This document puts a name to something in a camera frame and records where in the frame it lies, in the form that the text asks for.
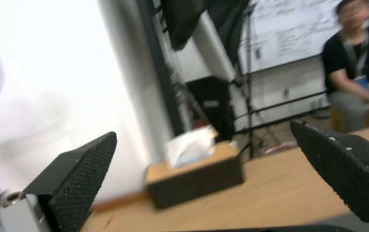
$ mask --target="lanyard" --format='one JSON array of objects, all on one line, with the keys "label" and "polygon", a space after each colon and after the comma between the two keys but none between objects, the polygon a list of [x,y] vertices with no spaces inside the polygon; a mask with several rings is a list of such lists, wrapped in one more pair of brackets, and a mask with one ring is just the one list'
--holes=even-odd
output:
[{"label": "lanyard", "polygon": [[361,48],[361,57],[359,57],[359,60],[356,52],[354,50],[354,46],[349,43],[349,41],[345,40],[342,35],[340,35],[343,47],[345,48],[346,54],[348,55],[349,60],[351,61],[352,65],[355,66],[355,77],[358,78],[362,75],[362,71],[364,69],[364,65],[367,58],[367,46],[369,44],[369,34],[365,33],[365,39],[362,42],[362,48]]}]

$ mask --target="person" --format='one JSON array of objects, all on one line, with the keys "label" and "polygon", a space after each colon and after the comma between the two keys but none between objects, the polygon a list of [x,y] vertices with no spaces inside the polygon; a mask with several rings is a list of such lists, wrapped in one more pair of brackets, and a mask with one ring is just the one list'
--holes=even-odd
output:
[{"label": "person", "polygon": [[369,111],[369,1],[342,0],[336,13],[342,29],[323,47],[325,86],[343,132],[352,132],[365,127]]}]

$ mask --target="black t-shirt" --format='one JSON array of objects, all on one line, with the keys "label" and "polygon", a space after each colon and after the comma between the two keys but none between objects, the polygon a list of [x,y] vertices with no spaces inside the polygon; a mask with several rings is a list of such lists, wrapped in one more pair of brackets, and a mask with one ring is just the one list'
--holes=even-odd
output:
[{"label": "black t-shirt", "polygon": [[[359,59],[362,53],[362,44],[354,46],[354,50]],[[339,34],[335,34],[328,41],[326,41],[323,47],[322,61],[325,68],[325,86],[327,94],[331,94],[332,92],[336,91],[336,87],[329,79],[329,75],[332,72],[345,69],[348,78],[356,78],[355,64],[351,62],[351,59],[349,59]],[[367,46],[367,57],[362,74],[366,75],[369,81],[369,44]]]}]

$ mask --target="whiteboard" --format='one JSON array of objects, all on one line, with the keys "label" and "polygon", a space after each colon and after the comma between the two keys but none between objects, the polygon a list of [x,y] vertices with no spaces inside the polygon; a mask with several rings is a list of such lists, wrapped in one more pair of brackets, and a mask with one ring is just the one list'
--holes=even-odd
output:
[{"label": "whiteboard", "polygon": [[[340,0],[259,0],[251,16],[252,69],[279,66],[320,54],[340,26],[335,8]],[[239,46],[242,73],[246,68],[246,21]]]}]

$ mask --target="name badge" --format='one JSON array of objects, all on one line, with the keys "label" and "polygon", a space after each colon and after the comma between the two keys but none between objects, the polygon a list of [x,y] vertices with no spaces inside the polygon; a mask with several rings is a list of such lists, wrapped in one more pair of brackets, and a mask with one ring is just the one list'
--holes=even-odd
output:
[{"label": "name badge", "polygon": [[359,85],[361,85],[364,88],[367,88],[367,84],[369,83],[366,75],[361,75],[355,78],[354,81],[357,82]]}]

